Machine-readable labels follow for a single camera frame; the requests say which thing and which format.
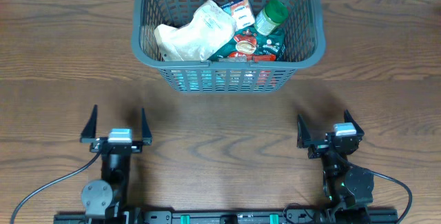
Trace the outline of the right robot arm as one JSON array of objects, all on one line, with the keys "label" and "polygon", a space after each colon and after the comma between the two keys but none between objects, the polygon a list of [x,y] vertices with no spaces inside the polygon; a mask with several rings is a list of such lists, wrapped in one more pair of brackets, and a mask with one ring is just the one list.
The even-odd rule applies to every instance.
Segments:
[{"label": "right robot arm", "polygon": [[309,159],[320,159],[323,174],[323,192],[330,203],[320,217],[327,223],[343,219],[368,221],[366,206],[373,201],[373,175],[350,165],[347,157],[353,154],[365,135],[349,111],[344,121],[321,140],[313,140],[301,115],[297,117],[297,147],[307,149]]}]

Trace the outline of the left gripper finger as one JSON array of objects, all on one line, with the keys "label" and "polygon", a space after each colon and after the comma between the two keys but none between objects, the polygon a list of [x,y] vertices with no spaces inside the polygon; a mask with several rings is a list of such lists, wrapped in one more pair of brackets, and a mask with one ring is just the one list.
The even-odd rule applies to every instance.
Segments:
[{"label": "left gripper finger", "polygon": [[144,145],[152,144],[152,133],[150,131],[149,125],[147,123],[147,118],[145,115],[145,108],[141,109],[141,127],[142,127],[142,141]]},{"label": "left gripper finger", "polygon": [[96,123],[98,115],[98,106],[94,105],[92,113],[88,122],[86,123],[83,131],[81,132],[80,142],[81,143],[92,143],[96,140]]}]

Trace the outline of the beige paper bag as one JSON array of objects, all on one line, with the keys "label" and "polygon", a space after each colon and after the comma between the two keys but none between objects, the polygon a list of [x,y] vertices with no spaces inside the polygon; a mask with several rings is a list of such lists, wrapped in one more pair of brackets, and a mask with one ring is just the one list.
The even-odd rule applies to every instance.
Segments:
[{"label": "beige paper bag", "polygon": [[205,62],[232,39],[236,29],[234,18],[208,0],[190,23],[181,28],[161,24],[154,36],[164,61]]}]

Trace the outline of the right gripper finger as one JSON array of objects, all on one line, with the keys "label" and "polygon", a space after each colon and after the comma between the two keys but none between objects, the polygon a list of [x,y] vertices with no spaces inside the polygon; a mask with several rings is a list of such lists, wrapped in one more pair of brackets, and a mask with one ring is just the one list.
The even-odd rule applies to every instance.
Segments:
[{"label": "right gripper finger", "polygon": [[354,126],[357,136],[364,136],[365,135],[365,132],[363,131],[363,129],[356,123],[356,121],[353,119],[352,115],[350,114],[350,112],[348,110],[344,111],[344,120],[346,123],[351,123]]},{"label": "right gripper finger", "polygon": [[311,135],[304,122],[302,116],[297,116],[298,124],[298,136],[297,136],[297,148],[308,148],[311,144]]}]

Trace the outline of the Kleenex tissue multipack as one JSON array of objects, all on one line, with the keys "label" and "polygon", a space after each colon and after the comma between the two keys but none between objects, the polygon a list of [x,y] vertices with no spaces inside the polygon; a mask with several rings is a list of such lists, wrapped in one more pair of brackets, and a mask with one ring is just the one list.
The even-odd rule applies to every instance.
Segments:
[{"label": "Kleenex tissue multipack", "polygon": [[220,7],[236,21],[236,30],[242,30],[255,23],[249,0],[233,0]]}]

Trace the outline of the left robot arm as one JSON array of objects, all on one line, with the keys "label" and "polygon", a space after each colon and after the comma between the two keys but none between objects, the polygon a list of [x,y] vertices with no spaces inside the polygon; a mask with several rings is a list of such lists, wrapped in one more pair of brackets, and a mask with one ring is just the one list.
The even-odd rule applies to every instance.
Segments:
[{"label": "left robot arm", "polygon": [[132,130],[114,128],[104,137],[96,137],[98,107],[95,105],[85,125],[80,142],[89,143],[90,151],[101,158],[101,177],[90,181],[81,193],[87,223],[127,223],[125,212],[130,180],[131,155],[152,144],[152,133],[145,110],[141,110],[141,140],[132,138]]}]

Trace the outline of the teal snack packet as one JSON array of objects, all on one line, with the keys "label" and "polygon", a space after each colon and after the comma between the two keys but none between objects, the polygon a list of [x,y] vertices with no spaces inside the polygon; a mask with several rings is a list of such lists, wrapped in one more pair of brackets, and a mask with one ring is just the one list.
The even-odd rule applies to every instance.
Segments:
[{"label": "teal snack packet", "polygon": [[206,92],[212,90],[210,70],[184,70],[175,76],[175,82],[181,91]]}]

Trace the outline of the orange spaghetti packet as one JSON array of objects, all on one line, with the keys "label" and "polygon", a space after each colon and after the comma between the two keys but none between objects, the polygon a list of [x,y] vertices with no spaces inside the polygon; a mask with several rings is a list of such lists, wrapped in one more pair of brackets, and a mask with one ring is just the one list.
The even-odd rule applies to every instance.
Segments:
[{"label": "orange spaghetti packet", "polygon": [[[269,70],[210,70],[212,73],[212,90],[215,92],[228,91],[261,91],[265,86],[271,72]],[[178,72],[182,70],[172,70],[174,80]]]}]

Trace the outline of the green Nescafe coffee bag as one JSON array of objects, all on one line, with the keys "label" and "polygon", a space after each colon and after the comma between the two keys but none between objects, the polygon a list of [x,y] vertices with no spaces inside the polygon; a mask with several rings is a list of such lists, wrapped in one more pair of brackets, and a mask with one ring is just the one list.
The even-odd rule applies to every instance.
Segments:
[{"label": "green Nescafe coffee bag", "polygon": [[268,36],[259,34],[255,28],[247,27],[235,33],[233,38],[215,52],[210,61],[260,62],[281,61],[285,53],[285,32],[276,29]]}]

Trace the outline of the green lidded jar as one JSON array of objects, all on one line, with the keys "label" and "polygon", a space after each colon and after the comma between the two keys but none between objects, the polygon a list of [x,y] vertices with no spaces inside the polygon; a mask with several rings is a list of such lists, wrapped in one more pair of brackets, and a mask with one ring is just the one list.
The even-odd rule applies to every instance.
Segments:
[{"label": "green lidded jar", "polygon": [[278,26],[288,18],[287,7],[279,0],[270,0],[257,14],[254,28],[264,36],[270,35]]}]

